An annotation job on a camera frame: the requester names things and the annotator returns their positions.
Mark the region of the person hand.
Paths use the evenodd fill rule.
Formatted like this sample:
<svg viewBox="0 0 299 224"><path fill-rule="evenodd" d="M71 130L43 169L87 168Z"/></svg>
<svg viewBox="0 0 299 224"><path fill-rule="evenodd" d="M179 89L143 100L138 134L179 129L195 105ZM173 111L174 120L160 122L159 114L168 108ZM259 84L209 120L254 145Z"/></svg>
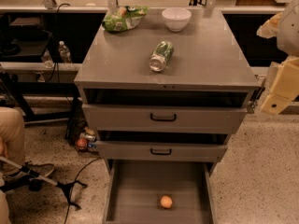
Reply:
<svg viewBox="0 0 299 224"><path fill-rule="evenodd" d="M8 157L7 144L4 142L2 137L0 137L0 155L5 158Z"/></svg>

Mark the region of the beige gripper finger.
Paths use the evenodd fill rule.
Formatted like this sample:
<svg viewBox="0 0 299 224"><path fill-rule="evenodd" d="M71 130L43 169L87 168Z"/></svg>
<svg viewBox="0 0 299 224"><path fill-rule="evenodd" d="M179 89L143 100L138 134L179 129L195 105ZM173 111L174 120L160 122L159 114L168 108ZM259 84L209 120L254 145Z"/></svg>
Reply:
<svg viewBox="0 0 299 224"><path fill-rule="evenodd" d="M256 35L262 38L272 38L278 34L279 22L282 17L282 13L272 16L269 20L267 20L263 25L261 25Z"/></svg>
<svg viewBox="0 0 299 224"><path fill-rule="evenodd" d="M277 66L271 88L261 104L264 113L278 115L299 95L299 58L288 57Z"/></svg>

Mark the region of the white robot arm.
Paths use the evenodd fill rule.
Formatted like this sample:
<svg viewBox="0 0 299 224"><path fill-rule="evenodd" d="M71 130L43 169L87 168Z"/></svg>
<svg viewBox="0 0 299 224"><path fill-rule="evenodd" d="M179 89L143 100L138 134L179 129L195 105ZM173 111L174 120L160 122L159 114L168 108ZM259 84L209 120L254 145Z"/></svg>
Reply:
<svg viewBox="0 0 299 224"><path fill-rule="evenodd" d="M278 115L299 95L299 0L292 0L284 9L263 25L256 35L277 39L279 50L288 54L278 70L264 99L261 110Z"/></svg>

